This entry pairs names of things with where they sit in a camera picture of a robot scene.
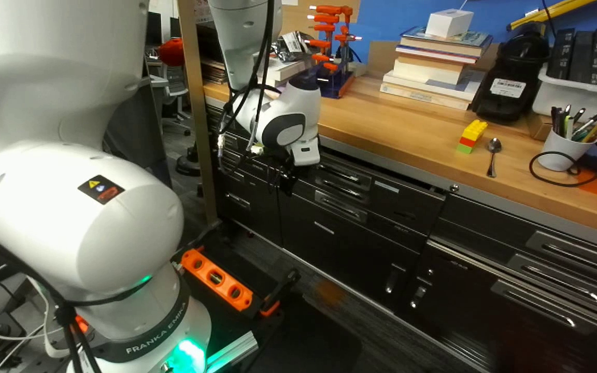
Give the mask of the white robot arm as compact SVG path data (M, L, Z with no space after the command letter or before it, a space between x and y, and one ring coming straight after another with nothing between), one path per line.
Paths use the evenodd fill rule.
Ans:
M142 85L149 0L0 0L0 248L55 306L67 373L206 373L211 317L171 257L185 211L101 149Z

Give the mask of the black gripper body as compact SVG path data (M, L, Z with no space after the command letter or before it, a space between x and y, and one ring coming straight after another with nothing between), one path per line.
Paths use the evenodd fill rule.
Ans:
M300 176L309 172L309 166L296 166L294 156L285 149L275 149L269 156L271 184L289 195Z

